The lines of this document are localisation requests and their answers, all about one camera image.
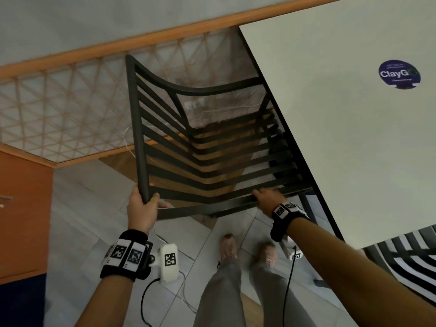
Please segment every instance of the gray wall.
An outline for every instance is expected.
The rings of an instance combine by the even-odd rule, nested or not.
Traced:
[[[289,0],[0,0],[0,65]]]

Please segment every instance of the table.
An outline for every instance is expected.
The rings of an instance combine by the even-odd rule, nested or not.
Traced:
[[[324,210],[354,248],[436,224],[434,9],[436,0],[342,0],[240,27]]]

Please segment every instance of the forearm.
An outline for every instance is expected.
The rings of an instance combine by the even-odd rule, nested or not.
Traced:
[[[133,281],[120,275],[102,279],[75,327],[122,327]]]
[[[287,234],[359,326],[430,326],[436,321],[433,306],[321,227],[297,218]]]

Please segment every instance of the triangle pattern panel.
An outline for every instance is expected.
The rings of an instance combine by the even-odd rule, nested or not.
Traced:
[[[0,142],[56,163],[132,144],[126,54],[188,87],[256,76],[237,28],[227,28],[5,80],[0,82]],[[151,88],[175,108],[164,90]],[[191,126],[200,127],[254,112],[263,94],[261,86],[179,98]]]

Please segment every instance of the round purple sticker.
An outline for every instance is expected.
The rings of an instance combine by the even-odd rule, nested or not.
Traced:
[[[387,60],[379,67],[380,78],[398,89],[412,89],[421,82],[421,75],[413,65],[402,60]]]

